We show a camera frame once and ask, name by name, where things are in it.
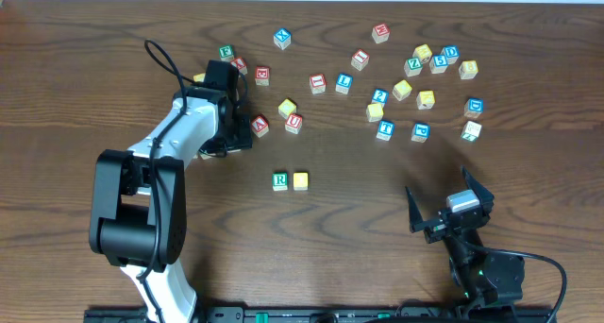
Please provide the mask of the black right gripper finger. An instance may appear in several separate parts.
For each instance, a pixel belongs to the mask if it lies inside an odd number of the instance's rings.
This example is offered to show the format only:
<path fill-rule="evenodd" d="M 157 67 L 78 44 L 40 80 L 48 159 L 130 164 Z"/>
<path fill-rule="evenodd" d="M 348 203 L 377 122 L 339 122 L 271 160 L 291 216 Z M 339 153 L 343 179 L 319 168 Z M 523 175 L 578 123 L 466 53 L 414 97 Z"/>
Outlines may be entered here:
<path fill-rule="evenodd" d="M 480 206 L 483 210 L 491 210 L 494 206 L 495 196 L 481 183 L 479 183 L 463 166 L 461 173 L 467 187 L 477 196 Z"/>
<path fill-rule="evenodd" d="M 406 195 L 407 195 L 407 199 L 408 199 L 410 232 L 415 233 L 418 230 L 424 229 L 424 226 L 423 226 L 424 219 L 417 207 L 417 204 L 411 193 L 411 189 L 408 186 L 406 186 L 405 191 L 406 191 Z"/>

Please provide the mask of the green R block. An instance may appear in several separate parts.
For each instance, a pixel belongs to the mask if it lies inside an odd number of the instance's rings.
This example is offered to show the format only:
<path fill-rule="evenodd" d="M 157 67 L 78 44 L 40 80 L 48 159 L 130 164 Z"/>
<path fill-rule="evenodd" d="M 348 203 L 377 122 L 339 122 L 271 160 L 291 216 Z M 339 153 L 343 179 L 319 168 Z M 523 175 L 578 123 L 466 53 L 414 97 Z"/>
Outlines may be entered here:
<path fill-rule="evenodd" d="M 287 191 L 289 189 L 288 173 L 275 172 L 272 175 L 272 187 L 275 192 Z"/>

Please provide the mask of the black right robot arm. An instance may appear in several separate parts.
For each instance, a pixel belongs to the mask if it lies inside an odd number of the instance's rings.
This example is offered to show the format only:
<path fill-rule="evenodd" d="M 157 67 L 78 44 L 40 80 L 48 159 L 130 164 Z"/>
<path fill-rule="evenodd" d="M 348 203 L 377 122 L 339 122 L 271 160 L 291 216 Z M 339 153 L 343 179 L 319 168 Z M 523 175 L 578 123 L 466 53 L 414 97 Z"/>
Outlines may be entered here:
<path fill-rule="evenodd" d="M 443 242 L 449 255 L 452 278 L 471 304 L 480 308 L 511 305 L 523 297 L 524 259 L 488 252 L 478 229 L 490 220 L 495 196 L 466 168 L 461 173 L 467 189 L 445 200 L 438 216 L 425 220 L 410 190 L 410 231 L 422 231 L 429 244 Z"/>

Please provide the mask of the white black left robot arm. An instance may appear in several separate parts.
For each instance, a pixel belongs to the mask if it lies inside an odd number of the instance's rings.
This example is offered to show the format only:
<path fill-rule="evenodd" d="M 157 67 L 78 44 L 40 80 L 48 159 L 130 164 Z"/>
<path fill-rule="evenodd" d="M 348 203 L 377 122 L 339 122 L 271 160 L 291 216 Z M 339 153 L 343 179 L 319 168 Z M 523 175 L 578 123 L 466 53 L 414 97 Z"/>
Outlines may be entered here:
<path fill-rule="evenodd" d="M 209 62 L 183 86 L 158 126 L 127 150 L 107 149 L 95 166 L 89 243 L 135 283 L 140 309 L 90 309 L 87 322 L 203 322 L 206 310 L 179 259 L 187 233 L 185 170 L 199 155 L 252 146 L 241 110 L 240 71 Z"/>

